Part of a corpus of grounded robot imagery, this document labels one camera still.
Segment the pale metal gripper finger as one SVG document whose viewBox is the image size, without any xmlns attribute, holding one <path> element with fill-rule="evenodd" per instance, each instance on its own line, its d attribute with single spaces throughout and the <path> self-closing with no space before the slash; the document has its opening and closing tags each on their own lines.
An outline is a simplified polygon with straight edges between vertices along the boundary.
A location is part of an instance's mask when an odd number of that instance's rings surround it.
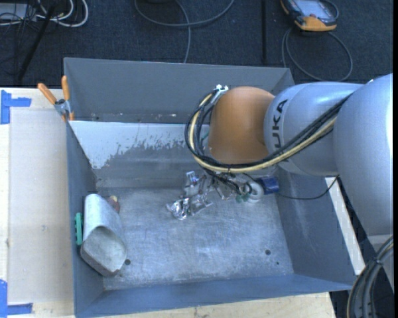
<svg viewBox="0 0 398 318">
<path fill-rule="evenodd" d="M 195 171 L 186 173 L 184 192 L 186 195 L 196 195 L 200 193 L 203 176 L 197 176 Z"/>
<path fill-rule="evenodd" d="M 212 204 L 213 202 L 208 199 L 208 194 L 204 191 L 191 197 L 191 211 L 202 211 Z"/>
</svg>

